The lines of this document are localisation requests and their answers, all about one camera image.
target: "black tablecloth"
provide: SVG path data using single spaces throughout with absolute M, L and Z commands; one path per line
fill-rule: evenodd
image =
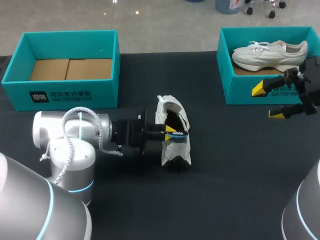
M 320 115 L 268 118 L 277 106 L 227 106 L 216 52 L 122 54 L 118 109 L 173 95 L 190 121 L 192 168 L 166 171 L 161 144 L 145 156 L 96 162 L 92 240 L 281 240 L 281 216 L 319 159 Z M 15 112 L 0 87 L 0 152 L 47 177 L 32 140 L 35 112 Z

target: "tiled floor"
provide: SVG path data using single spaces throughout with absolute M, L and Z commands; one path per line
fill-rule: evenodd
M 320 34 L 319 0 L 286 0 L 285 9 L 257 2 L 251 16 L 225 15 L 215 0 L 0 0 L 0 56 L 11 55 L 22 32 L 116 29 L 121 53 L 217 49 L 220 27 L 313 26 Z

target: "box logo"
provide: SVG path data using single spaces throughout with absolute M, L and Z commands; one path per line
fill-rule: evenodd
M 30 91 L 29 94 L 32 101 L 36 104 L 49 102 L 49 98 L 45 91 Z

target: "white sneaker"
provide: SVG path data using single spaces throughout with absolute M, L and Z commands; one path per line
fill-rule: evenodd
M 259 71 L 270 67 L 284 72 L 290 68 L 297 68 L 303 64 L 308 56 L 308 43 L 303 41 L 298 45 L 287 44 L 284 41 L 273 43 L 256 42 L 247 47 L 234 50 L 232 60 L 239 67 L 249 71 Z
M 188 132 L 190 125 L 181 103 L 171 95 L 157 97 L 159 102 L 155 113 L 155 123 L 165 124 L 177 132 Z M 168 162 L 179 161 L 181 158 L 191 165 L 189 134 L 181 138 L 183 141 L 179 143 L 167 139 L 162 143 L 162 166 Z

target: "shoelace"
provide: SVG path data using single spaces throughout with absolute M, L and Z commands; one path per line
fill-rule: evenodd
M 263 50 L 269 50 L 269 47 L 265 45 L 270 45 L 269 42 L 257 42 L 257 41 L 250 41 L 250 45 L 248 46 L 254 53 L 257 51 L 262 52 Z

